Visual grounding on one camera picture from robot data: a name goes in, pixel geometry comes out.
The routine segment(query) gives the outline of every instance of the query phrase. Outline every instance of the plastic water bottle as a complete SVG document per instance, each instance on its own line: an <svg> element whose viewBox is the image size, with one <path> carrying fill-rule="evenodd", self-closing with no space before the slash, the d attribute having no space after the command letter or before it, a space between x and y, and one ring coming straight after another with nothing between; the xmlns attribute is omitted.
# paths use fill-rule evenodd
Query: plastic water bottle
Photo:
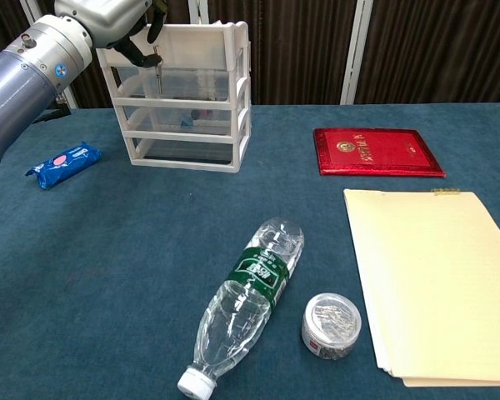
<svg viewBox="0 0 500 400"><path fill-rule="evenodd" d="M194 360L177 384L186 396L208 400L217 379L247 355L293 275L303 240L302 229L281 218L259 227L203 314Z"/></svg>

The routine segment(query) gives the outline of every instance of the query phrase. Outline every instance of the transparent drawer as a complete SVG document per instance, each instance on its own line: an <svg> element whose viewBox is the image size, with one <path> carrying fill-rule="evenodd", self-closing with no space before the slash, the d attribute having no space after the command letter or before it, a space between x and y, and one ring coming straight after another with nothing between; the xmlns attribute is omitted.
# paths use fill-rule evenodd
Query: transparent drawer
<svg viewBox="0 0 500 400"><path fill-rule="evenodd" d="M248 92L246 90L239 96L237 100L237 115L248 105L247 96Z"/></svg>
<svg viewBox="0 0 500 400"><path fill-rule="evenodd" d="M232 145L225 143L134 138L133 144L142 148L142 158L147 160L228 165L233 159Z"/></svg>
<svg viewBox="0 0 500 400"><path fill-rule="evenodd" d="M173 107L124 107L130 130L229 135L231 111Z"/></svg>
<svg viewBox="0 0 500 400"><path fill-rule="evenodd" d="M235 58L235 80L247 78L248 74L245 73L243 50L241 49Z"/></svg>
<svg viewBox="0 0 500 400"><path fill-rule="evenodd" d="M241 131L239 133L239 145L245 138L248 138L250 136L250 122L249 122L249 117L245 119L245 121L242 123L241 126Z"/></svg>
<svg viewBox="0 0 500 400"><path fill-rule="evenodd" d="M227 71L161 68L161 92L156 68L114 67L118 91L125 98L228 100Z"/></svg>

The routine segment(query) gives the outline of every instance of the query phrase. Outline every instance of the gold emblem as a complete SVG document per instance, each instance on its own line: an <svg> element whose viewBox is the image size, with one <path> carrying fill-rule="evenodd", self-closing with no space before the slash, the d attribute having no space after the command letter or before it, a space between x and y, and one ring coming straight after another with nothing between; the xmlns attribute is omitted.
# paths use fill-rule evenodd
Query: gold emblem
<svg viewBox="0 0 500 400"><path fill-rule="evenodd" d="M339 142L337 143L337 150L340 152L350 153L356 149L356 145L350 142Z"/></svg>

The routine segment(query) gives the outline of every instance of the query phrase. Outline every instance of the plastic drawer organizer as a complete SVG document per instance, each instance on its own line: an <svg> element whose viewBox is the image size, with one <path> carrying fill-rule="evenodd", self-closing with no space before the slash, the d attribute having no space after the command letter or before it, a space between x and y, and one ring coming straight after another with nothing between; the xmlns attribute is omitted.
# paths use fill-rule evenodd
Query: plastic drawer organizer
<svg viewBox="0 0 500 400"><path fill-rule="evenodd" d="M131 163L236 173L251 131L248 25L167 24L153 45L148 28L132 40L160 68L97 50Z"/></svg>

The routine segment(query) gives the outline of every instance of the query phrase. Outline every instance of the blue tablecloth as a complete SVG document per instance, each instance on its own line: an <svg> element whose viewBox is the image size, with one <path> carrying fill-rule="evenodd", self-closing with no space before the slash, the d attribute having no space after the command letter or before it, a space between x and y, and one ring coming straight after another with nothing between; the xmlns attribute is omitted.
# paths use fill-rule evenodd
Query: blue tablecloth
<svg viewBox="0 0 500 400"><path fill-rule="evenodd" d="M320 176L318 127L418 129L447 177ZM24 177L81 141L100 163L49 191ZM405 388L377 369L344 188L474 191L500 227L500 103L254 107L237 174L130 165L113 110L31 126L0 168L0 398L184 398L176 384L205 307L260 223L281 215L302 226L302 257L213 398L500 399L500 388ZM337 362L300 338L322 292L362 314Z"/></svg>

